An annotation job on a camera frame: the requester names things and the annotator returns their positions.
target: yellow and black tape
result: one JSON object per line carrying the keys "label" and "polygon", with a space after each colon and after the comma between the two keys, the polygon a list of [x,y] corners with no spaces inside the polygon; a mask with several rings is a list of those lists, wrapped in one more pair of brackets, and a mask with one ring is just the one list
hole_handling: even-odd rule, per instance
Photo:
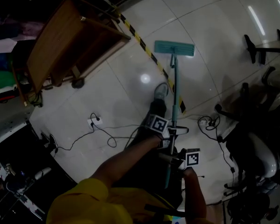
{"label": "yellow and black tape", "polygon": [[[174,83],[172,82],[172,80],[169,78],[167,72],[165,71],[165,69],[162,67],[162,65],[160,64],[160,62],[157,60],[157,58],[153,55],[153,53],[150,51],[150,49],[146,46],[146,44],[144,43],[144,41],[142,40],[142,38],[139,36],[139,34],[135,31],[135,29],[131,26],[131,24],[126,20],[126,18],[124,17],[123,14],[119,14],[120,19],[122,20],[122,22],[125,24],[125,26],[130,30],[130,32],[132,33],[132,35],[136,38],[136,40],[139,42],[140,46],[143,48],[143,50],[148,54],[148,56],[154,61],[154,63],[158,66],[160,72],[162,72],[164,74],[164,76],[167,79],[167,82],[170,86],[171,91],[174,93]],[[178,98],[178,102],[179,102],[179,107],[181,109],[181,112],[184,114],[186,112],[186,106],[182,100],[182,97],[179,96]]]}

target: mop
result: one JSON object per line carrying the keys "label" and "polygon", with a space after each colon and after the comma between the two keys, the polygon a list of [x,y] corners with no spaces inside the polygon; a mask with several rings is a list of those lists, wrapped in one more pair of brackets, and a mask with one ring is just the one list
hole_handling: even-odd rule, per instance
{"label": "mop", "polygon": [[[169,53],[171,54],[170,68],[174,69],[175,72],[175,82],[174,82],[174,103],[172,108],[172,128],[177,128],[177,116],[179,107],[179,70],[178,70],[178,59],[177,56],[194,56],[195,46],[193,44],[186,44],[180,42],[167,42],[167,41],[155,41],[154,51],[158,53]],[[170,136],[169,144],[169,155],[173,154],[175,145],[176,135]],[[165,188],[168,187],[169,179],[171,173],[171,166],[168,164]]]}

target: white tile floor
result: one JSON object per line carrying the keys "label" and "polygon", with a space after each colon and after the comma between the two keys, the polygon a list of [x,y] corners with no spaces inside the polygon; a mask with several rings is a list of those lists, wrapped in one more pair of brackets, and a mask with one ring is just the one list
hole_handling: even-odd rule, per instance
{"label": "white tile floor", "polygon": [[[218,143],[198,129],[196,115],[215,114],[217,103],[239,96],[244,81],[257,83],[268,65],[280,65],[278,54],[268,54],[266,66],[252,64],[243,39],[244,34],[255,44],[277,39],[280,0],[141,0],[124,10],[123,15],[151,50],[155,40],[195,44],[194,57],[179,57],[185,116],[191,116],[179,120],[179,125],[189,127],[189,133],[178,138],[176,147],[201,149],[201,164],[195,170],[205,176],[201,179],[204,196],[207,203],[221,200],[223,185],[232,181],[232,174]],[[123,24],[121,27],[128,33]],[[155,55],[172,77],[170,56]],[[82,89],[74,90],[66,84],[44,91],[44,106],[34,110],[30,122],[38,134],[52,133],[59,146],[69,148],[75,139],[91,131],[87,119],[92,112],[102,117],[102,127],[138,125],[149,109],[154,88],[163,81],[154,62],[132,39],[91,73]],[[172,102],[170,94],[166,100],[167,118]],[[106,130],[122,137],[129,136],[135,128]],[[219,132],[225,131],[228,132],[228,122],[222,118]],[[119,139],[117,147],[111,148],[106,144],[108,139],[108,135],[97,131],[80,139],[71,151],[60,149],[55,159],[78,182],[126,144],[126,139]],[[233,165],[222,146],[227,161]]]}

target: mop handle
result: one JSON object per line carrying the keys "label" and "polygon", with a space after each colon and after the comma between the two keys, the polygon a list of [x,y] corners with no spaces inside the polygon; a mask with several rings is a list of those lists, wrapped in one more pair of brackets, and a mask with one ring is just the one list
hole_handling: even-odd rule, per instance
{"label": "mop handle", "polygon": [[[170,67],[171,68],[174,67],[174,76],[175,76],[174,104],[173,104],[173,107],[172,107],[172,127],[176,127],[177,115],[178,115],[178,98],[179,98],[178,60],[177,60],[176,54],[171,55]],[[173,135],[172,138],[171,138],[171,141],[170,141],[170,146],[169,146],[170,155],[173,154],[174,144],[175,144],[175,136]],[[169,163],[168,167],[167,167],[165,188],[167,188],[168,185],[169,185],[170,174],[171,174],[171,166],[170,166],[170,163]]]}

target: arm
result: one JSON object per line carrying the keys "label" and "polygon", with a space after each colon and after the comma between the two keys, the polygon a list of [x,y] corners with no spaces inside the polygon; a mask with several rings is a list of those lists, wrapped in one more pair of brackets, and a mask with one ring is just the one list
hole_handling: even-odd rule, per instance
{"label": "arm", "polygon": [[186,188],[185,212],[189,224],[195,218],[206,218],[206,204],[201,192],[198,177],[193,168],[184,171]]}
{"label": "arm", "polygon": [[106,160],[91,177],[99,179],[107,188],[110,188],[114,182],[126,174],[145,154],[158,147],[160,141],[160,138],[153,136],[127,148]]}

